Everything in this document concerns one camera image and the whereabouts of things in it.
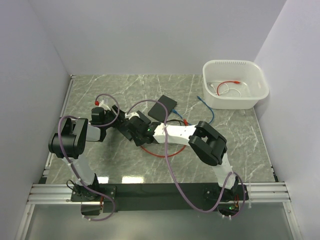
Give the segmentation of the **black box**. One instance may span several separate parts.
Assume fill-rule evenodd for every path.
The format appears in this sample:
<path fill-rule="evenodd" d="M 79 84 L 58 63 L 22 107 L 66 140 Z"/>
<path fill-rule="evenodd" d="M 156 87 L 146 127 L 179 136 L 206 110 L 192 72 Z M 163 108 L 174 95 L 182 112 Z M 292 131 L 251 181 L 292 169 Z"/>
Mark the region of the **black box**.
<path fill-rule="evenodd" d="M 117 118 L 116 129 L 129 141 L 134 139 L 136 133 L 142 133 L 150 125 L 151 120 L 141 111 L 125 113 L 120 111 Z"/>

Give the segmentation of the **black network switch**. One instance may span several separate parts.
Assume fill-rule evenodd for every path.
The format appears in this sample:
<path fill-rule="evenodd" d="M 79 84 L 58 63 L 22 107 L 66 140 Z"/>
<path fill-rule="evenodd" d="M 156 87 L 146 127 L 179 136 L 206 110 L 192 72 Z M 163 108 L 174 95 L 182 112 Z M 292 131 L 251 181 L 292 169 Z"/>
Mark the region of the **black network switch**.
<path fill-rule="evenodd" d="M 166 118 L 166 111 L 164 107 L 166 108 L 167 115 L 169 116 L 172 110 L 176 107 L 177 101 L 173 100 L 172 98 L 166 95 L 162 95 L 157 101 L 161 104 L 155 103 L 148 112 L 148 116 L 153 118 L 154 120 L 163 123 Z"/>

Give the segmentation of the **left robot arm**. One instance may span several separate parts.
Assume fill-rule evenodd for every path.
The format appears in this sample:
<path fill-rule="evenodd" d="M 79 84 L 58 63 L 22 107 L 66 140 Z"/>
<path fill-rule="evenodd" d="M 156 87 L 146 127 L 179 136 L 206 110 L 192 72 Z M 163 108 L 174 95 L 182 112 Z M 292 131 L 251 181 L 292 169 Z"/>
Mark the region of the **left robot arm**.
<path fill-rule="evenodd" d="M 110 109 L 98 106 L 91 110 L 91 120 L 73 116 L 61 117 L 48 142 L 49 151 L 62 159 L 74 174 L 74 190 L 77 193 L 82 191 L 89 201 L 97 200 L 101 189 L 97 175 L 83 155 L 86 142 L 103 142 L 107 129 L 119 129 L 124 121 L 125 112 L 116 105 Z"/>

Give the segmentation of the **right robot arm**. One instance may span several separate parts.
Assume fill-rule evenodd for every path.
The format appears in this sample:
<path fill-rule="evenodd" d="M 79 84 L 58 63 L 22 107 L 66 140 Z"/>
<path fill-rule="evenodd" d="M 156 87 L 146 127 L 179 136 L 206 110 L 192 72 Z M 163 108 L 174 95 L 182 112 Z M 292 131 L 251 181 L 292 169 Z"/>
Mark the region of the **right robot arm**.
<path fill-rule="evenodd" d="M 205 121 L 196 125 L 164 125 L 160 122 L 143 120 L 138 114 L 126 114 L 128 133 L 139 147 L 144 144 L 179 144 L 190 146 L 198 158 L 212 166 L 220 186 L 220 195 L 230 200 L 238 193 L 237 186 L 227 182 L 226 177 L 233 171 L 227 155 L 227 140 Z"/>

